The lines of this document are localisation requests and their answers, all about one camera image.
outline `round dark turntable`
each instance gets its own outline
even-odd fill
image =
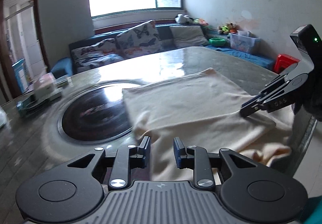
[[[59,131],[75,140],[113,140],[131,131],[123,98],[123,88],[133,83],[115,83],[76,96],[63,113]]]

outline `sofa armrest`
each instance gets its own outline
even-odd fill
[[[72,67],[72,60],[71,58],[63,58],[57,61],[57,63],[54,65],[52,70],[50,71],[56,79],[68,75],[73,76],[73,67]]]

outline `ribbed gray plate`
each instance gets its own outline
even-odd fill
[[[112,191],[92,215],[78,224],[245,224],[231,216],[209,191],[183,182],[135,181]]]

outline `beige cloth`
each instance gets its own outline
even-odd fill
[[[245,155],[266,164],[277,155],[274,150],[283,145],[279,143],[265,148],[260,139],[270,142],[267,139],[273,132],[273,141],[282,142],[290,135],[292,118],[278,119],[285,112],[267,115],[259,111],[242,118],[240,106],[251,96],[211,68],[201,73],[123,89],[123,98],[137,138],[151,137],[150,165],[152,180],[155,181],[192,179],[190,169],[176,167],[174,137],[180,137],[186,146],[201,146],[208,152],[217,153],[224,147],[240,152],[250,147],[252,151]]]

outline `doorway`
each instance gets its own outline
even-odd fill
[[[48,68],[37,0],[0,0],[0,62],[13,98],[33,90]]]

